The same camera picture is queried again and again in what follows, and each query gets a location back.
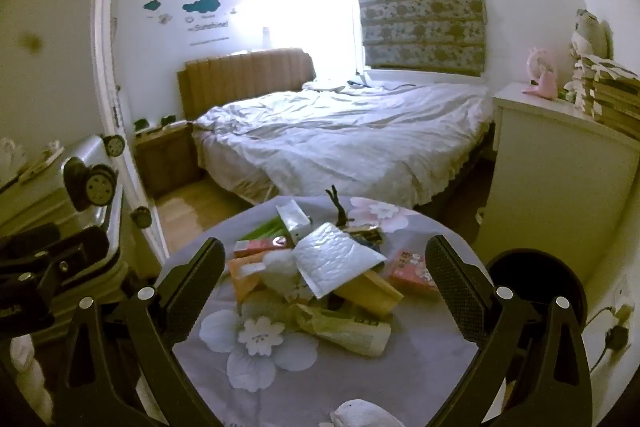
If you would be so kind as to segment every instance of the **floral tablecloth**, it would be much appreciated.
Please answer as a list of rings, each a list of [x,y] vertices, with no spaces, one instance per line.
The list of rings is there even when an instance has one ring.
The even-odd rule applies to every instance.
[[[329,197],[294,198],[315,226],[334,223]],[[162,277],[186,263],[207,237],[227,256],[240,237],[276,217],[279,196],[213,227],[172,256]],[[444,234],[466,263],[484,267],[468,244],[440,223],[412,210],[365,198],[340,197],[353,224],[376,223],[385,235],[381,252],[423,253]],[[343,402],[360,398],[386,409],[406,427],[423,427],[436,414],[473,359],[477,347],[463,339],[441,298],[406,295],[385,320],[392,333],[382,356],[369,359],[306,333],[279,317],[276,294],[250,295],[238,309],[229,279],[221,280],[193,330],[174,354],[211,410],[231,427],[316,427]]]

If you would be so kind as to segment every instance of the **bubble mailer envelope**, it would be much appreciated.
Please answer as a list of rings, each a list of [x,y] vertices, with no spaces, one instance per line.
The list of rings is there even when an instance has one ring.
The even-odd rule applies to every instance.
[[[385,261],[331,223],[300,240],[293,252],[298,270],[318,299]]]

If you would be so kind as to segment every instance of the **cloud decal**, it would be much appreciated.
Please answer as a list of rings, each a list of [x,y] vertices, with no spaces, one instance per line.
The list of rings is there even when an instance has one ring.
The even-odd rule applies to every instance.
[[[145,10],[150,10],[152,12],[155,12],[161,5],[162,5],[162,3],[159,0],[153,0],[153,1],[149,1],[148,3],[146,3],[143,6],[143,8]]]
[[[198,13],[208,13],[215,12],[218,8],[220,8],[219,0],[199,0],[192,4],[184,4],[182,5],[182,9],[187,13],[198,12]]]

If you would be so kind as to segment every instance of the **white duvet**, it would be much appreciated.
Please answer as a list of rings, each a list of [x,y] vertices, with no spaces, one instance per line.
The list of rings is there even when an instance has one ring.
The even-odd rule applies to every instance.
[[[412,208],[447,187],[491,119],[482,86],[305,89],[214,107],[194,137],[212,178],[250,201],[335,185]]]

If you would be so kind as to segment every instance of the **wooden floor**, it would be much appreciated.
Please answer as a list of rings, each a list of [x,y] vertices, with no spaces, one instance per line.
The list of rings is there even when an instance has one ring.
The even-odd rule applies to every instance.
[[[169,253],[175,253],[214,225],[251,205],[220,188],[208,174],[156,200]]]
[[[492,163],[481,161],[452,195],[438,218],[470,245],[478,235],[476,211],[486,204],[493,172]],[[175,253],[201,233],[250,206],[220,188],[208,175],[159,198],[156,204],[169,253]]]

